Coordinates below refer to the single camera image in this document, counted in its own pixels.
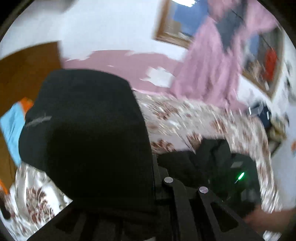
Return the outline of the right hand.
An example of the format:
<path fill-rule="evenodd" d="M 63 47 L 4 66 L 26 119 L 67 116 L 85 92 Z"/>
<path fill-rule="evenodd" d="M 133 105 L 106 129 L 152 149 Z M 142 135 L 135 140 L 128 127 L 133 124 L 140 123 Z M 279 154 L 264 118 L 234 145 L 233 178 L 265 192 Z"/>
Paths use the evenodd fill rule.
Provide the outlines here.
<path fill-rule="evenodd" d="M 257 232 L 279 232 L 284 233 L 293 227 L 295 219 L 295 208 L 267 213 L 258 205 L 254 211 L 244 217 L 244 221 Z"/>

